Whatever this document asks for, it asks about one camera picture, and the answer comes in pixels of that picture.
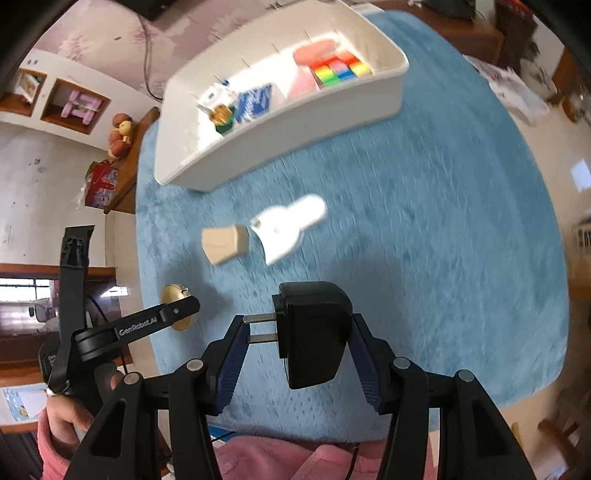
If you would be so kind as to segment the person's left hand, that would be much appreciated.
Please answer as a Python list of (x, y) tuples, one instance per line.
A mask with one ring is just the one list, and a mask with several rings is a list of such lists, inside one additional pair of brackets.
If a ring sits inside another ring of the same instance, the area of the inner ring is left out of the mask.
[(94, 416), (77, 399), (66, 395), (49, 395), (46, 402), (49, 437), (62, 456), (72, 456), (80, 437), (93, 425)]

